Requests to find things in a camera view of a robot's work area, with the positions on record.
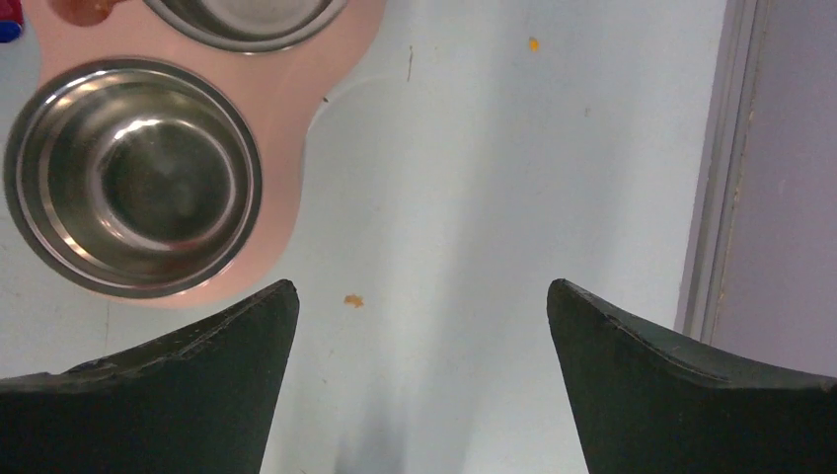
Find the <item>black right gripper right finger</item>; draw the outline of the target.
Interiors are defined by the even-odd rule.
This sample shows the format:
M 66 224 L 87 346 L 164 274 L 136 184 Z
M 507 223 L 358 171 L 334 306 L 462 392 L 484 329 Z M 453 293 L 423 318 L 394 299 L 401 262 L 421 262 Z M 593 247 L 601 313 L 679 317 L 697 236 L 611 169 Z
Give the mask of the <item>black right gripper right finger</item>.
M 592 473 L 832 473 L 836 381 L 713 348 L 563 278 L 551 336 Z

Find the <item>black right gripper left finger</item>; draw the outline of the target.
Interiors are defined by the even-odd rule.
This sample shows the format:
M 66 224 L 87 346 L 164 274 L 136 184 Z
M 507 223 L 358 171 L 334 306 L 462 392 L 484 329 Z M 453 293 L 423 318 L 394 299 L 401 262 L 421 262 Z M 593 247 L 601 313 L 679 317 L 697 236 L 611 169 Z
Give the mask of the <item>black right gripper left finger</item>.
M 283 279 L 65 372 L 1 382 L 5 473 L 257 473 L 300 309 Z

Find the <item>pet food bag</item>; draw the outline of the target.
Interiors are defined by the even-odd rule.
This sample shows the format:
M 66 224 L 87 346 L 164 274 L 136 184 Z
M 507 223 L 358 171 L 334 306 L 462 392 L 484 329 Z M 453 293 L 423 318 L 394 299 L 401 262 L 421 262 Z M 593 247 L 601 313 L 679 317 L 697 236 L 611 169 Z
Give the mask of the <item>pet food bag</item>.
M 20 0 L 0 0 L 0 42 L 17 40 L 24 31 L 24 14 Z

